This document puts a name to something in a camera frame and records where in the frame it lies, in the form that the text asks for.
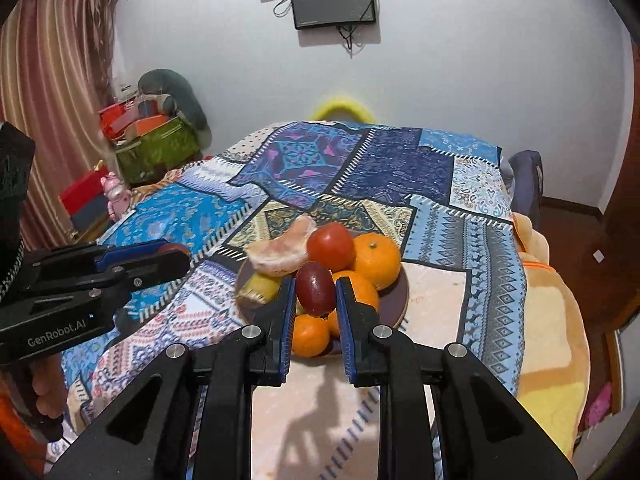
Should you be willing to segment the left hand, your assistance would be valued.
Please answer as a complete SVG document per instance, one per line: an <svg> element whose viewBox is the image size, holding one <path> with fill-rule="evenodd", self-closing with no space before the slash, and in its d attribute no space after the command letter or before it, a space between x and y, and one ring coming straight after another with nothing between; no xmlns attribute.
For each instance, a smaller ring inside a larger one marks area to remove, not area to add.
<svg viewBox="0 0 640 480"><path fill-rule="evenodd" d="M37 410L41 415L52 419L63 414L66 403L67 392L61 361L62 356L54 354L30 364Z"/></svg>

